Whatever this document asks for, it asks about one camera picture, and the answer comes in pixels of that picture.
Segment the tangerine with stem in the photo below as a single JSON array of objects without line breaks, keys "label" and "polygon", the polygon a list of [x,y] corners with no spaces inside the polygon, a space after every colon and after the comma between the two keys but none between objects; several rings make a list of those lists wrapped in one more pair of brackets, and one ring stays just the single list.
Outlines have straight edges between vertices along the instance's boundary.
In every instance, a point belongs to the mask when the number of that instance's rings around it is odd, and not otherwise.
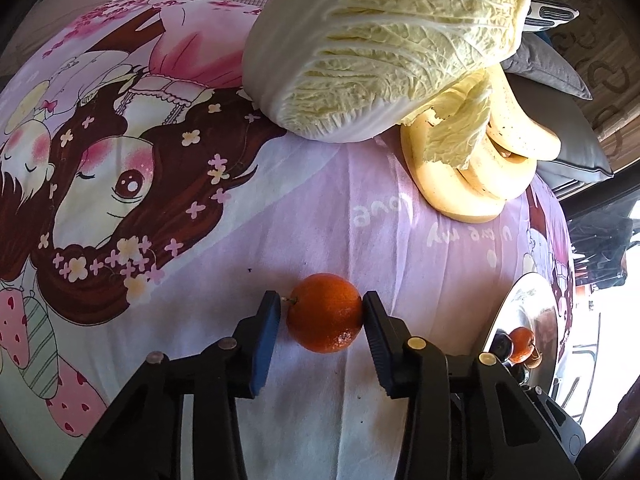
[{"label": "tangerine with stem", "polygon": [[303,348],[316,353],[347,349],[362,329],[362,298],[349,281],[317,273],[299,282],[285,298],[286,327]]}]

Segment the orange tangerine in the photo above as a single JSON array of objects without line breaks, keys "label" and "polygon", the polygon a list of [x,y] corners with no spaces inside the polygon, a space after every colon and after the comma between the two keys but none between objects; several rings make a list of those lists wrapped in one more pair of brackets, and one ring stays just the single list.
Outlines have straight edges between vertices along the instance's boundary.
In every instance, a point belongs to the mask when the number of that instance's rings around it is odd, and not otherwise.
[{"label": "orange tangerine", "polygon": [[514,343],[514,350],[509,361],[513,364],[521,364],[535,349],[535,334],[527,327],[514,328],[509,334]]}]

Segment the brown longan fruit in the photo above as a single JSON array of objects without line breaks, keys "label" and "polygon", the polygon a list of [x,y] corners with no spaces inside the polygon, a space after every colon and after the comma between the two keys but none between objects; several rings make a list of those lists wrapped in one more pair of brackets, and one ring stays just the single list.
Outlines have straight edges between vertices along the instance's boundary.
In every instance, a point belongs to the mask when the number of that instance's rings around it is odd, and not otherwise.
[{"label": "brown longan fruit", "polygon": [[524,361],[524,365],[528,370],[536,370],[542,362],[542,354],[535,348],[530,356]]}]

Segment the yellow banana bottom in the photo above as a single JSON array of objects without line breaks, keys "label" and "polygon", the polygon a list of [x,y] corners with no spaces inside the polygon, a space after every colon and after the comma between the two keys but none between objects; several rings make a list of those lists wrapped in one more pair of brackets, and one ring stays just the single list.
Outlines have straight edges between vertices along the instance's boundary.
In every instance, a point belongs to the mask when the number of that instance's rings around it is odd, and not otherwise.
[{"label": "yellow banana bottom", "polygon": [[502,213],[504,200],[477,192],[457,169],[442,162],[424,162],[421,148],[438,119],[432,110],[411,125],[400,127],[402,154],[416,187],[434,209],[445,217],[465,223],[486,223]]}]

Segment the yellow banana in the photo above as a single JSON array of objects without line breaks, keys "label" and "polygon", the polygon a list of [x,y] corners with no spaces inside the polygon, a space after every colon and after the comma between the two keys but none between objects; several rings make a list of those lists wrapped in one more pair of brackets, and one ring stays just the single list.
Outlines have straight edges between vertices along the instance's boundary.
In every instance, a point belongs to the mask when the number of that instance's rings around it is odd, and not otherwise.
[{"label": "yellow banana", "polygon": [[518,104],[509,81],[497,64],[486,70],[491,86],[488,134],[502,148],[523,157],[553,160],[560,154],[561,141],[539,125]]},{"label": "yellow banana", "polygon": [[502,213],[504,200],[477,192],[457,169],[442,162],[424,162],[421,148],[438,119],[432,110],[411,125],[400,127],[402,154],[416,187],[434,209],[445,217],[465,223],[486,223]]},{"label": "yellow banana", "polygon": [[459,172],[478,192],[514,200],[530,185],[536,167],[536,159],[507,152],[484,134],[472,151],[468,166]]}]

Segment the pink cartoon tablecloth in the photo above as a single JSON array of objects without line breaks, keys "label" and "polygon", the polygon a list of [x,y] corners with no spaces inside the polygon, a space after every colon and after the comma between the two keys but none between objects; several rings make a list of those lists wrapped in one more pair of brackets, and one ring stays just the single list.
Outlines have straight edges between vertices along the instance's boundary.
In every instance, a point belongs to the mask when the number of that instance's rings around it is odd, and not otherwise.
[{"label": "pink cartoon tablecloth", "polygon": [[43,479],[150,352],[201,352],[311,274],[376,290],[463,354],[536,270],[570,328],[568,232],[544,181],[468,226],[421,196],[397,130],[324,144],[275,127],[241,87],[258,12],[113,1],[1,90],[1,419]]}]

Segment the yellow banana middle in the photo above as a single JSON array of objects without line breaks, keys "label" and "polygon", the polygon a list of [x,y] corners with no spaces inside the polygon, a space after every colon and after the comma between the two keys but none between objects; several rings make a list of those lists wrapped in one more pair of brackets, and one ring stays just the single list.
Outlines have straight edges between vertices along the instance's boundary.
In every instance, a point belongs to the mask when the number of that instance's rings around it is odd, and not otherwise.
[{"label": "yellow banana middle", "polygon": [[507,152],[484,134],[472,151],[468,166],[459,172],[478,192],[514,200],[530,185],[536,167],[536,159]]}]

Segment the yellow banana top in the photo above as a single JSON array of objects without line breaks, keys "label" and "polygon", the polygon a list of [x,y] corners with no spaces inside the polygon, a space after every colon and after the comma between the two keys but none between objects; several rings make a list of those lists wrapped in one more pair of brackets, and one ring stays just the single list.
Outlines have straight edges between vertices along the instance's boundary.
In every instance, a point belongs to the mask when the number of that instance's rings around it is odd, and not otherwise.
[{"label": "yellow banana top", "polygon": [[488,134],[502,148],[523,157],[553,160],[560,154],[561,141],[539,125],[518,104],[509,81],[497,64],[486,70],[491,86]]}]

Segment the grey sofa seat cushion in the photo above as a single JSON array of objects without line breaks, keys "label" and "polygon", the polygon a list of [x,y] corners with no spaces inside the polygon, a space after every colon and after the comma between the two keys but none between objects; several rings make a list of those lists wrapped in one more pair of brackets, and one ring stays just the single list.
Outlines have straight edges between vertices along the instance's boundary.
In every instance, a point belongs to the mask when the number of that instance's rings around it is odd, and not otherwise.
[{"label": "grey sofa seat cushion", "polygon": [[524,112],[561,140],[559,156],[538,162],[537,168],[556,195],[613,177],[597,135],[572,96],[518,75],[507,74],[506,79]]}]

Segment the napa cabbage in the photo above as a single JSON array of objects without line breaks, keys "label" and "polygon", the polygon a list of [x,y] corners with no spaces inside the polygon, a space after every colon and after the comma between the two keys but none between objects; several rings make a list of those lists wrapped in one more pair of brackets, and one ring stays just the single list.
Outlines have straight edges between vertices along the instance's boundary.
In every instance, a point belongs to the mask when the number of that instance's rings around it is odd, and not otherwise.
[{"label": "napa cabbage", "polygon": [[258,110],[302,138],[361,142],[511,56],[530,0],[269,0],[243,53]]}]

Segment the black white patterned pillow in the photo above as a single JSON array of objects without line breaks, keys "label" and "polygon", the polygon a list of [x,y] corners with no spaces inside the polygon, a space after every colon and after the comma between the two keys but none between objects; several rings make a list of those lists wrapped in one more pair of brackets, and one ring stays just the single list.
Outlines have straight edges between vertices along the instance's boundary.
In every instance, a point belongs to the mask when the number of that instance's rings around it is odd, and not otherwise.
[{"label": "black white patterned pillow", "polygon": [[578,18],[579,11],[563,0],[532,0],[525,18],[526,32],[545,32]]}]

